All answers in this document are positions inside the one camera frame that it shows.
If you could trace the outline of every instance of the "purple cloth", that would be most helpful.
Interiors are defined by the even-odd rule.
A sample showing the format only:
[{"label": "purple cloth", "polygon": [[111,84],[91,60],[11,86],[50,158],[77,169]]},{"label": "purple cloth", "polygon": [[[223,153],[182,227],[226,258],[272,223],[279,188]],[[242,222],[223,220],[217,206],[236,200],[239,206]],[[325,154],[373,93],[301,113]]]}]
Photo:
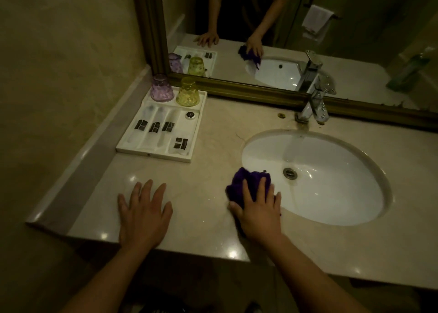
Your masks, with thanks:
[{"label": "purple cloth", "polygon": [[252,51],[252,49],[249,50],[249,53],[247,54],[246,53],[246,45],[243,45],[239,48],[239,55],[243,58],[244,61],[252,60],[255,64],[255,67],[258,70],[258,66],[261,63],[261,59],[260,59],[260,57],[255,55],[255,53],[254,53],[254,51]]},{"label": "purple cloth", "polygon": [[241,167],[233,177],[231,185],[228,185],[225,189],[228,199],[234,201],[236,204],[244,208],[244,195],[243,195],[243,182],[244,179],[248,182],[249,193],[252,200],[257,198],[258,185],[262,177],[266,177],[265,183],[265,198],[268,195],[269,187],[271,186],[271,175],[267,172],[249,172],[244,167]]}]

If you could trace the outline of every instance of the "brown wooden frame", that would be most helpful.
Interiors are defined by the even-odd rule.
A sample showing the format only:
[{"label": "brown wooden frame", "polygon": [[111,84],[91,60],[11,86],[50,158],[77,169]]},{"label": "brown wooden frame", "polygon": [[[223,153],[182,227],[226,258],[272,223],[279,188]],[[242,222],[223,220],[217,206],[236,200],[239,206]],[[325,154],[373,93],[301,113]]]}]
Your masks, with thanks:
[{"label": "brown wooden frame", "polygon": [[[162,0],[134,1],[146,59],[153,74],[165,73],[173,86],[179,86],[181,78],[185,75],[170,71]],[[308,95],[304,93],[213,78],[193,78],[199,89],[211,95],[283,106],[298,111],[302,110],[308,101]],[[438,132],[438,113],[331,97],[325,98],[324,102],[330,115]]]}]

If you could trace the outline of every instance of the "beige marble countertop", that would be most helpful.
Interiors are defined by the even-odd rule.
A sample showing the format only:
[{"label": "beige marble countertop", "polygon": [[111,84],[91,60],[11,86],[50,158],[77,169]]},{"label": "beige marble countertop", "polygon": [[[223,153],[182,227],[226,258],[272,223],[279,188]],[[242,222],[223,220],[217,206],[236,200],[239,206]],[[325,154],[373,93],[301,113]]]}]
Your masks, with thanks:
[{"label": "beige marble countertop", "polygon": [[[285,113],[280,119],[277,114]],[[386,173],[394,201],[381,217],[333,226],[282,211],[282,230],[327,273],[438,289],[438,135],[332,117],[302,128],[293,112],[209,97],[192,163],[117,153],[68,235],[117,242],[116,197],[137,181],[167,183],[173,217],[159,249],[240,261],[266,260],[240,241],[225,187],[252,136],[271,129],[310,130],[364,151]]]},{"label": "beige marble countertop", "polygon": [[[181,46],[202,49],[193,42],[196,35],[186,34]],[[250,76],[245,69],[244,62],[237,53],[241,42],[221,39],[217,45],[212,45],[211,50],[218,52],[212,78],[249,83],[251,85],[267,86]],[[308,57],[304,52],[295,50],[263,47],[264,58],[276,58],[307,63]],[[360,62],[352,59],[320,56],[324,65],[322,71],[330,75],[336,84],[337,98],[363,101],[387,106],[403,106],[419,110],[419,107],[406,93],[394,92],[386,88],[386,83],[391,79],[385,69],[374,63]]]}]

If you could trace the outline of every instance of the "upside-down glass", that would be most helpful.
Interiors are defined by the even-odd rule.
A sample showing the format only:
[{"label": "upside-down glass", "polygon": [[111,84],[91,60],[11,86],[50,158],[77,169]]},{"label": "upside-down glass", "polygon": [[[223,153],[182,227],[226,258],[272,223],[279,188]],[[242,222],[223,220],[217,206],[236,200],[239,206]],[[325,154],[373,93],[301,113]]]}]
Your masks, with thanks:
[{"label": "upside-down glass", "polygon": [[198,87],[193,78],[181,79],[181,87],[177,96],[177,103],[183,107],[193,107],[200,101]]},{"label": "upside-down glass", "polygon": [[166,75],[156,74],[152,79],[151,98],[157,102],[167,102],[175,97]]},{"label": "upside-down glass", "polygon": [[188,74],[192,76],[200,76],[203,77],[205,74],[204,61],[201,57],[192,57],[190,58],[189,70]]},{"label": "upside-down glass", "polygon": [[175,73],[183,73],[183,66],[181,65],[181,57],[178,54],[171,52],[169,54],[170,70]]}]

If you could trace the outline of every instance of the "person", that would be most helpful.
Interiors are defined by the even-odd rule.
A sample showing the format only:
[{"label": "person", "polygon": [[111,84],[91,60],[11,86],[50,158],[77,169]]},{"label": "person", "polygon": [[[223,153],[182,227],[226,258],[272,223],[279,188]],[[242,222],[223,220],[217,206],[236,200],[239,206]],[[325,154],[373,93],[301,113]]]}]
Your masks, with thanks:
[{"label": "person", "polygon": [[[368,312],[345,292],[281,232],[281,193],[271,185],[265,198],[266,178],[253,201],[243,183],[244,209],[230,201],[229,210],[238,218],[247,237],[263,247],[280,271],[302,312]],[[129,206],[118,196],[121,219],[120,250],[94,278],[76,294],[61,313],[115,313],[137,268],[151,249],[161,243],[172,217],[172,204],[161,211],[166,184],[150,199],[152,181],[143,188],[137,183]]]},{"label": "person", "polygon": [[226,34],[226,39],[245,41],[247,52],[252,49],[257,56],[262,57],[262,41],[272,45],[274,33],[271,27],[286,0],[209,0],[208,31],[194,40],[198,45],[208,45],[210,48],[218,44],[218,18],[222,2],[226,6],[222,34]]}]

